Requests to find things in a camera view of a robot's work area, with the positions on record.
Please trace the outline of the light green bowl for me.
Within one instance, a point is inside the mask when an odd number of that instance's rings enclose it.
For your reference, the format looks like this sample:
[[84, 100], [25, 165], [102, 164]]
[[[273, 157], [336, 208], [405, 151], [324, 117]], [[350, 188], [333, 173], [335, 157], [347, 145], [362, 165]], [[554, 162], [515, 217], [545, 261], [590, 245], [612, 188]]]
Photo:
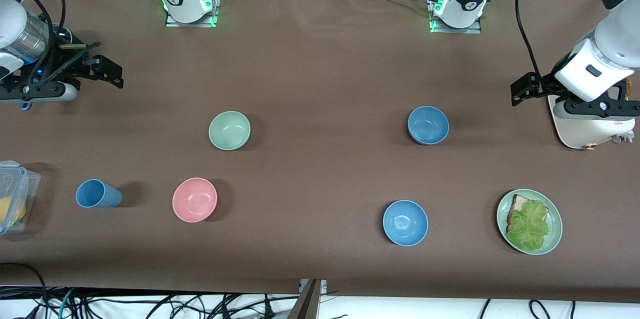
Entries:
[[208, 137], [213, 146], [223, 151], [235, 151], [250, 138], [249, 119], [238, 111], [225, 111], [215, 116], [208, 128]]

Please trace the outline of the green lettuce leaf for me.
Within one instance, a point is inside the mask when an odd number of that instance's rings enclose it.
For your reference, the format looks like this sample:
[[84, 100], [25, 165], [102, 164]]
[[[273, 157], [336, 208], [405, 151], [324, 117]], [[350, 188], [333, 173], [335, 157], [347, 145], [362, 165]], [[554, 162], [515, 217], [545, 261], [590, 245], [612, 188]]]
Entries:
[[533, 208], [530, 210], [521, 227], [506, 231], [506, 239], [516, 248], [524, 251], [536, 251], [541, 249], [549, 234], [549, 224], [546, 218], [549, 208], [542, 200], [530, 199]]

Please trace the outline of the yellow item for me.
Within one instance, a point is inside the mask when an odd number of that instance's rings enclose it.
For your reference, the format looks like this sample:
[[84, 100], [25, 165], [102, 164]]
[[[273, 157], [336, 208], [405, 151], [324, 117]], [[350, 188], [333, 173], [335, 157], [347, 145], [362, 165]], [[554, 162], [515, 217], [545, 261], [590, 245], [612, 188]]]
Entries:
[[9, 195], [0, 199], [0, 224], [5, 226], [20, 222], [26, 215], [26, 207], [23, 203], [18, 203], [10, 209], [12, 199], [13, 197]]

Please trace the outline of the clear plastic container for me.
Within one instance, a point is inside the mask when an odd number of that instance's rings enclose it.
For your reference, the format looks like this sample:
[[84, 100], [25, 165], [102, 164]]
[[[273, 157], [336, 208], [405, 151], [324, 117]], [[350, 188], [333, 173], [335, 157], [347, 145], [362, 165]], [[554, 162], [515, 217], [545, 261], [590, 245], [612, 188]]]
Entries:
[[40, 182], [40, 174], [26, 169], [18, 162], [0, 162], [0, 199], [12, 196], [10, 209], [18, 204], [26, 207], [26, 215], [21, 221], [10, 226], [0, 223], [0, 236], [21, 234], [25, 230]]

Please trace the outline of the dark blue round object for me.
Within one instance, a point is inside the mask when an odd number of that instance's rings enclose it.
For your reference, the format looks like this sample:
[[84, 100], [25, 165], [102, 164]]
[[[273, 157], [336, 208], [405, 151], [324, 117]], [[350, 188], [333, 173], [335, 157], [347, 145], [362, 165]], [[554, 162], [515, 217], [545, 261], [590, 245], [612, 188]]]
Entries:
[[74, 40], [73, 32], [71, 32], [71, 30], [68, 27], [66, 27], [66, 25], [53, 23], [52, 29], [54, 30], [54, 33], [56, 34], [57, 39], [61, 38], [62, 41], [66, 44], [73, 43], [73, 40]]

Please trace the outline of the light green plate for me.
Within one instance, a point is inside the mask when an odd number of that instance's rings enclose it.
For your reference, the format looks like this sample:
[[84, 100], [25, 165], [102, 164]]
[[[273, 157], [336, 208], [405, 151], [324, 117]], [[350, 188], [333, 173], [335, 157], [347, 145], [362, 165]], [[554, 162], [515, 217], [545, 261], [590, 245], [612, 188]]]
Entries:
[[[512, 205], [514, 194], [519, 194], [532, 200], [544, 201], [546, 207], [548, 208], [546, 223], [548, 224], [550, 231], [545, 237], [542, 248], [538, 250], [529, 251], [529, 250], [518, 249], [514, 244], [511, 244], [506, 238], [506, 228], [507, 228], [506, 219], [507, 219], [510, 207]], [[560, 243], [560, 240], [562, 239], [563, 223], [562, 223], [562, 217], [560, 215], [560, 212], [558, 211], [558, 208], [547, 196], [545, 196], [544, 194], [536, 190], [532, 190], [528, 188], [520, 188], [520, 189], [515, 189], [506, 193], [498, 201], [495, 217], [496, 217], [498, 232], [502, 235], [503, 239], [505, 239], [505, 241], [508, 244], [510, 244], [512, 248], [526, 255], [534, 255], [534, 256], [546, 255], [550, 253], [552, 250], [554, 250]]]

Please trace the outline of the blue bowl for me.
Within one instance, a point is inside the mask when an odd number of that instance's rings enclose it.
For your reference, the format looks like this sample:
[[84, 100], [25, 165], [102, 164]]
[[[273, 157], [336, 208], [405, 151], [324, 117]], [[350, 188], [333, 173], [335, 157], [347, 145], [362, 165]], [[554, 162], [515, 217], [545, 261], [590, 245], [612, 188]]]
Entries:
[[407, 132], [420, 145], [437, 145], [450, 133], [450, 121], [440, 109], [423, 105], [407, 117]]
[[382, 214], [382, 230], [387, 239], [403, 248], [420, 244], [428, 234], [429, 227], [425, 210], [411, 200], [390, 203]]

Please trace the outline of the blue ribbed cup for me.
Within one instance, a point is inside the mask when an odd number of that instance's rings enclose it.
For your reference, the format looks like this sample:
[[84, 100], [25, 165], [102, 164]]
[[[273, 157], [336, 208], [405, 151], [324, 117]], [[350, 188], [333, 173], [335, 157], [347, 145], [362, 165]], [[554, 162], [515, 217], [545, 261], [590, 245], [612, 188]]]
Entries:
[[82, 208], [114, 208], [122, 202], [122, 193], [98, 178], [85, 180], [75, 192], [75, 201]]

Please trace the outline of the table leg bracket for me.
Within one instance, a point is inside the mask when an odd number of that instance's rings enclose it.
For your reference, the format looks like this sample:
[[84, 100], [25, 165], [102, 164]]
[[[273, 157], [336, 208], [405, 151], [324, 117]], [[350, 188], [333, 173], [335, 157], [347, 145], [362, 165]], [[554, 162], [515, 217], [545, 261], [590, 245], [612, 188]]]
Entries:
[[320, 299], [328, 292], [325, 279], [300, 279], [300, 294], [286, 319], [317, 319]]

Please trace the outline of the pink bowl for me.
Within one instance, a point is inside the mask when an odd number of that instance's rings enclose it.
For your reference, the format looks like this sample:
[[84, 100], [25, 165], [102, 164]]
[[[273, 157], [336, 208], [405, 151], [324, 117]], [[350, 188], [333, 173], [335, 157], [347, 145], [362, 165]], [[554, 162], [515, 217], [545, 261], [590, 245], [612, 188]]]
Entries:
[[174, 214], [181, 221], [199, 223], [217, 209], [217, 189], [205, 178], [188, 178], [174, 190], [171, 204]]

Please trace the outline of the toast bread slice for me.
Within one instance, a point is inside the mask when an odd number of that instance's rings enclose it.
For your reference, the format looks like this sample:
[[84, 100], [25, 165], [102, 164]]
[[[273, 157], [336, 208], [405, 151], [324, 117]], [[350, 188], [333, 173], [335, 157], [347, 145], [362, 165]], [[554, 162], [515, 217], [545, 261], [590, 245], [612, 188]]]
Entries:
[[521, 194], [514, 194], [507, 214], [506, 231], [513, 231], [516, 230], [516, 228], [521, 227], [530, 210], [533, 208], [533, 205], [534, 204], [531, 202], [531, 199], [528, 199]]

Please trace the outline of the white toaster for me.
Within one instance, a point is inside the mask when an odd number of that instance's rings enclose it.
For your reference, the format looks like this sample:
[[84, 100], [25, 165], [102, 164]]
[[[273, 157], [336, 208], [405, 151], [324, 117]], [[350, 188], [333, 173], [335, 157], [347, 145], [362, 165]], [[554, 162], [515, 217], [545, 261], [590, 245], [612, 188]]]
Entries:
[[632, 142], [634, 139], [634, 119], [619, 120], [587, 120], [566, 119], [554, 113], [557, 95], [547, 98], [554, 129], [560, 142], [572, 150], [592, 150], [606, 142], [620, 144]]

